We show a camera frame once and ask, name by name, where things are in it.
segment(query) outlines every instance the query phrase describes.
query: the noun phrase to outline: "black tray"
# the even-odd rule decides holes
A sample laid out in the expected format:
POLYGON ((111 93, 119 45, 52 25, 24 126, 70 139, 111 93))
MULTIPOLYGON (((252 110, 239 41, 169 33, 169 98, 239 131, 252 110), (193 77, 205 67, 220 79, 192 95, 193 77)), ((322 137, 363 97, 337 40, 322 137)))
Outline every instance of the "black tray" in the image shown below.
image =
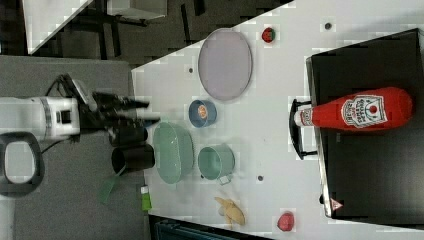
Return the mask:
POLYGON ((398 129, 365 134, 320 129, 324 202, 331 218, 424 227, 424 76, 419 34, 418 29, 409 30, 307 60, 313 105, 394 86, 410 93, 416 107, 413 119, 398 129), (343 207, 333 208, 330 198, 343 207))

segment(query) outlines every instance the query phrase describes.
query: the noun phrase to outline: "gray plate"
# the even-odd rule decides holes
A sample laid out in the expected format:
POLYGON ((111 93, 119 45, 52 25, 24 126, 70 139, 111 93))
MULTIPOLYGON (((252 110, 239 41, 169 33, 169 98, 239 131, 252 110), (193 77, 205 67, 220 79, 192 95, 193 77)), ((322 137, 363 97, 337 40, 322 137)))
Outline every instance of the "gray plate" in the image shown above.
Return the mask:
POLYGON ((211 33, 200 50, 198 69, 213 98, 228 101, 240 96, 252 74, 252 54, 244 36, 228 28, 211 33))

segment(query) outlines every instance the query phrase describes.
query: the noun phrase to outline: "red object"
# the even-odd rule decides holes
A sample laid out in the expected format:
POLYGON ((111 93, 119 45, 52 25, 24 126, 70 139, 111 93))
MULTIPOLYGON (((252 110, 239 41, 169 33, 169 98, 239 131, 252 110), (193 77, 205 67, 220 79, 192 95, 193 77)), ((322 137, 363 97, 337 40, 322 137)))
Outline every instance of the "red object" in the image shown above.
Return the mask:
POLYGON ((289 232, 294 226, 294 216, 291 212, 286 212, 278 219, 278 228, 284 232, 289 232))
POLYGON ((266 43, 270 43, 275 39, 275 31, 272 28, 266 28, 262 33, 262 40, 266 43))
POLYGON ((412 117, 412 109, 412 98, 405 90, 387 87, 300 110, 295 121, 298 126, 375 131, 404 125, 412 117))

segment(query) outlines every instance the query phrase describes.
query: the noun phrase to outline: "green object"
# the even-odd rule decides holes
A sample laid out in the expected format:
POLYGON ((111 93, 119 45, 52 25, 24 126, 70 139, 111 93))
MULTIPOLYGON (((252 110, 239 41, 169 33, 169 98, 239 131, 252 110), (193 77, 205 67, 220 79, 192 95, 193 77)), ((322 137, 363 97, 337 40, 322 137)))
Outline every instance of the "green object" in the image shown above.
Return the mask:
POLYGON ((271 28, 271 39, 274 41, 275 39, 275 31, 273 28, 271 28))
POLYGON ((149 211, 152 209, 152 203, 150 202, 150 193, 147 186, 141 187, 141 210, 149 211))
POLYGON ((106 204, 109 199, 109 195, 112 192, 113 187, 119 180, 119 176, 125 171, 126 166, 124 166, 117 174, 113 177, 108 178, 103 184, 102 188, 100 188, 100 192, 98 195, 98 199, 101 203, 106 204))
POLYGON ((193 169, 193 142, 188 130, 161 122, 153 136, 156 167, 159 176, 168 184, 175 184, 193 169))
POLYGON ((230 174, 234 170, 235 160, 231 148, 226 144, 205 147, 200 150, 199 170, 209 180, 219 180, 221 185, 231 182, 230 174))

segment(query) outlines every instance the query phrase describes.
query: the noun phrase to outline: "green mug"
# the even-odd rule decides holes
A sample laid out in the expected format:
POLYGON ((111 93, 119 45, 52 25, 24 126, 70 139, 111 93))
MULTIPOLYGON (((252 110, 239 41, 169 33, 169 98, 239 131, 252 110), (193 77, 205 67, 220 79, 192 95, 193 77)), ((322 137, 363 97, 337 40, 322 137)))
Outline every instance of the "green mug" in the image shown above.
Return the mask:
POLYGON ((221 185, 231 182, 235 160, 233 151, 226 144, 205 147, 198 156, 199 170, 208 180, 218 180, 221 185))

